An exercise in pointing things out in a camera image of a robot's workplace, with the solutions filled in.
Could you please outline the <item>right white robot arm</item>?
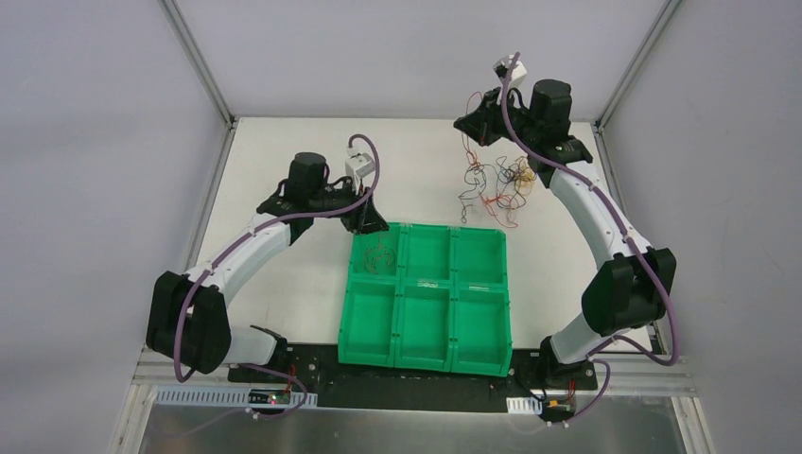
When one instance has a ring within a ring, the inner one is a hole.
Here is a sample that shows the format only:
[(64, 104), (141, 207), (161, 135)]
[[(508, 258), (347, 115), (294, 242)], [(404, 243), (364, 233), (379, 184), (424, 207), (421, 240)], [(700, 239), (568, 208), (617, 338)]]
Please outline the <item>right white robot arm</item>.
[(634, 346), (657, 364), (674, 365), (679, 359), (676, 345), (668, 357), (661, 358), (626, 335), (673, 317), (674, 254), (668, 248), (655, 248), (643, 237), (602, 186), (591, 153), (570, 132), (570, 85), (540, 80), (524, 106), (515, 105), (518, 94), (515, 88), (487, 91), (478, 106), (456, 119), (454, 126), (481, 147), (501, 138), (519, 145), (530, 169), (578, 226), (597, 268), (582, 295), (580, 314), (541, 342), (537, 379), (549, 387), (561, 387), (613, 341)]

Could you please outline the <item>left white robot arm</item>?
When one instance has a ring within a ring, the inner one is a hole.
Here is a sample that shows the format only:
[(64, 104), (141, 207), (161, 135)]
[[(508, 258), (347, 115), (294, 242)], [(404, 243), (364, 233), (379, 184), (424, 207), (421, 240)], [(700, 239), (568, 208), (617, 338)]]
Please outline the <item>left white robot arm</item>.
[(179, 367), (209, 374), (224, 364), (251, 363), (266, 382), (281, 380), (288, 357), (282, 336), (254, 324), (233, 326), (228, 308), (269, 260), (293, 245), (317, 218), (337, 218), (352, 235), (388, 230), (375, 209), (379, 175), (374, 154), (350, 151), (344, 176), (331, 181), (326, 159), (299, 152), (288, 175), (255, 210), (247, 225), (211, 258), (183, 272), (166, 271), (154, 284), (147, 348)]

